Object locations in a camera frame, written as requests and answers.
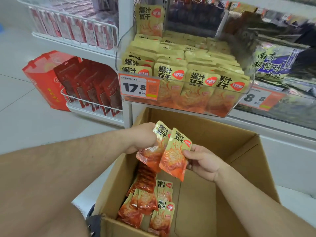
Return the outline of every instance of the person's left arm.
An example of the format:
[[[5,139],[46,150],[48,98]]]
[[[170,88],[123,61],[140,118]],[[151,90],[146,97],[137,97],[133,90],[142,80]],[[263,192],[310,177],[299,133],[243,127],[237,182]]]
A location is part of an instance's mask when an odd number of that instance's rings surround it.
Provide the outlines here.
[[[154,123],[0,155],[0,229],[27,236],[69,204],[122,153],[153,146]]]

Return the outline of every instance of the person's right arm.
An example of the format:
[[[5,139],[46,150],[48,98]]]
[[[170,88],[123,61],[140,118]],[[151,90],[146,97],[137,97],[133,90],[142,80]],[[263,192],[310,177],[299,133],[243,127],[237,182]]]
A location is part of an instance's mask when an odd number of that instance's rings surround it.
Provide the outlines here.
[[[316,229],[275,202],[229,164],[205,147],[192,145],[183,154],[188,166],[201,177],[215,182],[251,237],[315,237]]]

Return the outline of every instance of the person's left hand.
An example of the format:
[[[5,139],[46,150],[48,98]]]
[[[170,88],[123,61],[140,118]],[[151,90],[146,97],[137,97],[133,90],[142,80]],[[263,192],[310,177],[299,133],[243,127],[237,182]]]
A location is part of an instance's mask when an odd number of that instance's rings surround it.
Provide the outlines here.
[[[152,122],[144,123],[126,129],[126,137],[130,139],[130,147],[125,151],[126,154],[134,153],[140,149],[154,146],[157,141],[157,136],[153,132],[155,124]]]

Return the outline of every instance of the forearm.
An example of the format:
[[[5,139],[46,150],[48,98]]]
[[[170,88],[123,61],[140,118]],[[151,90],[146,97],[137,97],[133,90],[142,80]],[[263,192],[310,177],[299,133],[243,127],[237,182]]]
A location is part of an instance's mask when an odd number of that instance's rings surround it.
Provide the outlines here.
[[[0,156],[0,229],[4,236],[30,233],[69,204],[130,146],[126,131]]]
[[[251,237],[316,236],[316,229],[252,185],[231,166],[215,182]]]

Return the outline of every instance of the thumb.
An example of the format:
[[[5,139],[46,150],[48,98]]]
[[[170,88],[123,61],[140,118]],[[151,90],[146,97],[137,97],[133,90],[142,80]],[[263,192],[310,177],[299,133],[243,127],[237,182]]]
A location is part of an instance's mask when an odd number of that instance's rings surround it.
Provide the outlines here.
[[[205,153],[203,152],[184,150],[183,154],[188,159],[202,160],[205,158]]]

